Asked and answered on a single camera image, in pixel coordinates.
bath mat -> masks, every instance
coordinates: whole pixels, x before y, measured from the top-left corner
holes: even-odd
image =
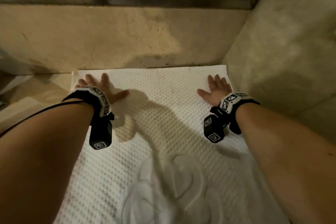
[[[289,223],[268,191],[241,136],[219,144],[203,136],[210,105],[197,89],[225,65],[106,72],[113,91],[112,145],[89,146],[89,133],[55,223]]]

person's left hand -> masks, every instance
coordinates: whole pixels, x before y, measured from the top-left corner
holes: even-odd
[[[86,74],[85,75],[85,80],[83,79],[79,79],[78,80],[78,85],[76,85],[76,89],[83,87],[83,86],[95,86],[100,88],[102,91],[104,91],[105,95],[108,98],[108,101],[110,104],[114,104],[115,102],[124,99],[128,94],[129,91],[128,90],[123,90],[120,91],[116,94],[113,94],[111,92],[111,90],[109,89],[109,83],[110,83],[110,79],[109,76],[107,75],[107,73],[103,73],[101,75],[101,79],[100,82],[96,83],[95,79],[93,78],[93,76],[91,74]]]

person's right hand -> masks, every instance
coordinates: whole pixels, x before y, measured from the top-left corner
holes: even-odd
[[[232,92],[231,85],[226,82],[225,78],[221,79],[218,74],[216,74],[215,79],[209,75],[208,84],[211,93],[201,89],[198,89],[197,93],[212,106],[217,106],[221,102],[222,98]]]

person's left arm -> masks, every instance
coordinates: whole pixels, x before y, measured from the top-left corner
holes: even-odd
[[[103,74],[97,85],[90,75],[79,85],[112,94]],[[0,138],[0,220],[3,223],[52,223],[82,149],[94,109],[87,103],[59,106],[24,121]]]

skin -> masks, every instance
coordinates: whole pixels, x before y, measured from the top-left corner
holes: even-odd
[[[213,106],[232,92],[218,75],[210,92],[198,94]],[[98,86],[111,104],[128,91],[112,94],[103,74],[76,87]],[[52,223],[82,149],[93,108],[60,106],[36,115],[0,139],[0,220]],[[336,223],[336,148],[301,124],[259,105],[241,105],[236,120],[247,145],[280,205],[294,223]]]

